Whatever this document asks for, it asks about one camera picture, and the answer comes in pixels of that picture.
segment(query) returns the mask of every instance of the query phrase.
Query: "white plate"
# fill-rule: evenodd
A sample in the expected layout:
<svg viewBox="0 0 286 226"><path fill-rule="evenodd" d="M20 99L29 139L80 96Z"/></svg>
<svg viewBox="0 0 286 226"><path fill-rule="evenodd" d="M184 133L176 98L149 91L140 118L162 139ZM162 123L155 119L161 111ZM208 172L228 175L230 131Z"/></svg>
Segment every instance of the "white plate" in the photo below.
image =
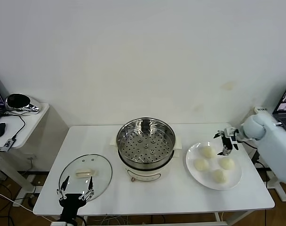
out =
<svg viewBox="0 0 286 226"><path fill-rule="evenodd" d="M205 146L211 146L215 150L216 154L222 151L222 145L220 147L219 145L212 143L212 142L197 143L193 145L191 148L189 148L186 154L186 165L191 175L202 185L215 189L215 190L227 190L227 189L231 189L235 187L242 178L242 169L241 169L239 161L235 157L233 157L232 154L230 157L217 155L216 158L212 158L212 159L205 158L201 152L202 147L205 147ZM193 161L199 158L205 159L208 161L209 163L208 171L196 170L196 168L193 165ZM218 163L218 161L221 158L232 158L235 163L234 169L224 170ZM219 184L214 181L212 172L217 169L223 170L225 174L227 175L228 181L226 183Z"/></svg>

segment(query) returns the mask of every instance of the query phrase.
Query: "white wall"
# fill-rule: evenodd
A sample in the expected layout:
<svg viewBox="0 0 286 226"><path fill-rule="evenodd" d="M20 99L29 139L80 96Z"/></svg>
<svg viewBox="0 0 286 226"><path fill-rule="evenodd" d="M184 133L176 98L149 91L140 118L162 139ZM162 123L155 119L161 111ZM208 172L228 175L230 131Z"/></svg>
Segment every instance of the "white wall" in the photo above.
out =
<svg viewBox="0 0 286 226"><path fill-rule="evenodd" d="M286 0L0 0L0 81L68 125L237 123L286 86Z"/></svg>

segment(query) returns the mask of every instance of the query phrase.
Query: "white side table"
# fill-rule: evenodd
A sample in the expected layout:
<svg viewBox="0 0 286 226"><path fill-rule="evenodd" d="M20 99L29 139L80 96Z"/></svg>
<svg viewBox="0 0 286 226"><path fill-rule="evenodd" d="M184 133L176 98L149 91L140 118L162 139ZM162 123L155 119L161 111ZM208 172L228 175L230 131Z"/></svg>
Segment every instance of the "white side table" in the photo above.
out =
<svg viewBox="0 0 286 226"><path fill-rule="evenodd" d="M31 116L22 116L22 119L25 121L25 127L18 133L16 136L16 142L11 147L12 149L17 149L22 147L31 133L34 131L42 117L45 115L49 108L49 104L42 103L42 110L36 114ZM6 141L13 137L13 135L22 127L23 122L19 117L6 116L1 117L0 122L6 123L5 133L0 137L0 149L6 143ZM27 179L25 179L21 174L17 172L17 170L12 167L6 160L4 160L0 155L0 170L3 171L8 177L17 182L21 187L21 191L16 197L17 203L22 203L22 199L24 198L26 193L33 193L35 186L31 184L34 179L34 175L29 175ZM36 193L39 193L42 189L42 186L36 186Z"/></svg>

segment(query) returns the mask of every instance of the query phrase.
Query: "power cord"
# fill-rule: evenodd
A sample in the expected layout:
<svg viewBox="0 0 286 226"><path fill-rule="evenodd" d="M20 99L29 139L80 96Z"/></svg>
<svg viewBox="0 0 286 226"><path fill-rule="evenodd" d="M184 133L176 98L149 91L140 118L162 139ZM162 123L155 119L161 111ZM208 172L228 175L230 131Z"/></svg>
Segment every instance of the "power cord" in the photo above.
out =
<svg viewBox="0 0 286 226"><path fill-rule="evenodd" d="M11 193L11 191L9 190L9 188L6 187L6 186L3 185L3 184L0 184L0 185L1 185L2 187L4 187L4 188L10 193L10 198L12 199L12 193ZM9 204L10 204L10 202L8 202L3 208L1 208L1 209L0 209L0 212L1 212L2 210L4 210ZM15 226L14 221L13 221L12 217L10 216L9 212L8 212L7 216L0 216L0 218L7 218L7 219L8 219L8 226L10 226L10 222L11 222L11 224L12 224L13 226Z"/></svg>
<svg viewBox="0 0 286 226"><path fill-rule="evenodd" d="M4 196L4 195L2 195L2 194L0 194L0 196L2 196L2 197L4 197L4 198L8 199L9 201L11 201L11 202L13 202L13 203L15 203L15 204L19 205L20 207L23 207L25 210L28 210L29 212L33 213L33 211L32 211L32 210L30 210L30 209L28 209L28 208L24 207L23 205L21 205L21 204L19 204L19 203L15 202L15 201L13 201L13 200L11 200L10 198L7 198L6 196ZM49 220L48 218L46 218L46 217L44 217L44 216L40 216L40 217L42 217L42 218L46 219L47 221L52 222L51 220Z"/></svg>
<svg viewBox="0 0 286 226"><path fill-rule="evenodd" d="M17 115L17 114L9 114L9 113L4 113L2 114L2 116L16 116L16 117L19 117L20 120L22 120L23 122L23 126L16 132L16 134L14 134L14 136L11 138L11 139L15 139L17 134L25 127L26 125L26 122L22 119L22 117L20 115Z"/></svg>
<svg viewBox="0 0 286 226"><path fill-rule="evenodd" d="M261 162L257 161L256 163L262 165L263 168L265 168L265 166ZM265 181L266 181L265 184L266 184L266 189L267 189L267 182L268 182L267 171L265 171ZM266 210L264 211L264 225L266 226Z"/></svg>
<svg viewBox="0 0 286 226"><path fill-rule="evenodd" d="M86 222L86 220L85 220L82 216L76 215L76 217L79 218L79 219L81 219L82 222L83 222L83 224L84 224L85 226L87 226L87 222Z"/></svg>
<svg viewBox="0 0 286 226"><path fill-rule="evenodd" d="M254 147L254 146L252 146L252 145L250 145L248 142L246 142L246 141L237 141L238 143L245 143L247 146L249 146L249 147L251 147L251 148L253 148L253 149L257 149L257 147Z"/></svg>

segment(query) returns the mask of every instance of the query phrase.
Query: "white table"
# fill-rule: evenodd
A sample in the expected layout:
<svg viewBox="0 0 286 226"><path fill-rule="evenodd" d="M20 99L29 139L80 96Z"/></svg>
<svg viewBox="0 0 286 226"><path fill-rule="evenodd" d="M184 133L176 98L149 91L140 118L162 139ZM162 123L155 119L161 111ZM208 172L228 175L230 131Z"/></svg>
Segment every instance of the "white table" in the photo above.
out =
<svg viewBox="0 0 286 226"><path fill-rule="evenodd" d="M117 149L110 145L120 126L74 126L71 127L41 190L33 212L37 215L59 216L56 189L65 166L75 158L89 153L106 157L113 169L107 190L97 199L88 202L78 211L79 215L151 215L239 211L226 222L213 225L232 225L253 210L274 207L274 201L264 186L258 172L242 145L232 155L240 161L243 177L241 182L228 191L216 191L204 187L189 174L184 166L184 155L193 144L212 141L226 123L171 125L181 137L183 151L179 158L169 163L169 174L153 182L131 182L118 157Z"/></svg>
<svg viewBox="0 0 286 226"><path fill-rule="evenodd" d="M36 115L31 116L21 116L22 119L25 121L26 125L25 127L18 133L16 136L16 142L13 144L13 146L10 149L10 152L14 151L13 149L17 149L22 147L31 133L34 131L42 117L45 115L49 108L49 104L42 103L42 110L37 113ZM0 149L4 146L6 141L13 137L13 135L23 126L22 120L17 116L6 116L0 118L0 123L4 122L6 123L5 127L5 133L3 136L0 137ZM34 179L34 175L28 176L27 179L25 179L23 176L21 176L15 168L13 168L9 163L6 162L1 156L0 156L0 170L2 170L7 176L9 176L11 179L13 179L15 182L17 182L21 187L21 191L16 197L19 199L17 202L22 203L22 199L26 195L26 193L32 193L34 191L34 186L30 183ZM41 186L36 188L36 192L40 192Z"/></svg>

